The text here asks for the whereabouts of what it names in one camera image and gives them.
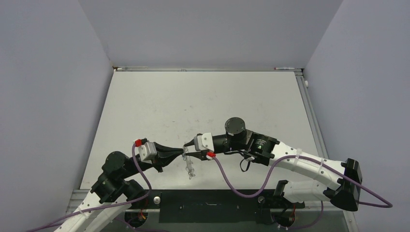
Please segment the metal keyring plate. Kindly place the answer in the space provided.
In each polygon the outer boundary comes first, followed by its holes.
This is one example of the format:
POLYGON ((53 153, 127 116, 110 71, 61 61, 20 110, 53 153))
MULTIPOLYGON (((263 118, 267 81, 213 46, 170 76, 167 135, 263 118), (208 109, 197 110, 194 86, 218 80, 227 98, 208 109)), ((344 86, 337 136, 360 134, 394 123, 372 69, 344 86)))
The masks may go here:
POLYGON ((193 168, 190 157, 185 156, 186 153, 189 153, 189 147, 183 147, 184 154, 182 155, 183 160, 186 162, 186 171, 189 176, 189 180, 191 180, 195 176, 195 169, 193 168))

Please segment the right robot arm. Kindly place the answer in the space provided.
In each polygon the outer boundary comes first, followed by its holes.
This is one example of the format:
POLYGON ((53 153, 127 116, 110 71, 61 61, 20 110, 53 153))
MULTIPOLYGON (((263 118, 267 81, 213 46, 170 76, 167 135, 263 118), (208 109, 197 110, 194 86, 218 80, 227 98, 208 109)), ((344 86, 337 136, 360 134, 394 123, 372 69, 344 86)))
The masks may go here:
POLYGON ((268 166, 269 174, 274 167, 279 167, 309 177, 309 181, 278 182, 273 200, 280 207, 289 203, 323 201, 342 210, 358 210, 361 191, 358 184, 363 179, 359 162, 354 159, 336 161, 311 155, 276 138, 248 130, 239 117, 225 122, 222 135, 197 134, 184 144, 186 156, 190 155, 190 146, 205 160, 213 159, 216 154, 240 154, 247 162, 268 166))

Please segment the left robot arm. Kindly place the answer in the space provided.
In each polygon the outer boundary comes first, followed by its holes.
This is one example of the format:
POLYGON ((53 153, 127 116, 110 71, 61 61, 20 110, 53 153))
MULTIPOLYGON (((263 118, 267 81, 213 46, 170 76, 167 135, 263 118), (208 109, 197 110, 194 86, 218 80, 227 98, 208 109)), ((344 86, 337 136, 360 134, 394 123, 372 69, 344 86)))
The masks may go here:
POLYGON ((131 152, 130 157, 119 151, 108 155, 102 174, 78 207, 59 219, 62 224, 56 231, 99 232, 121 212, 140 207, 152 191, 144 171, 162 172, 184 149, 143 139, 132 144, 131 152))

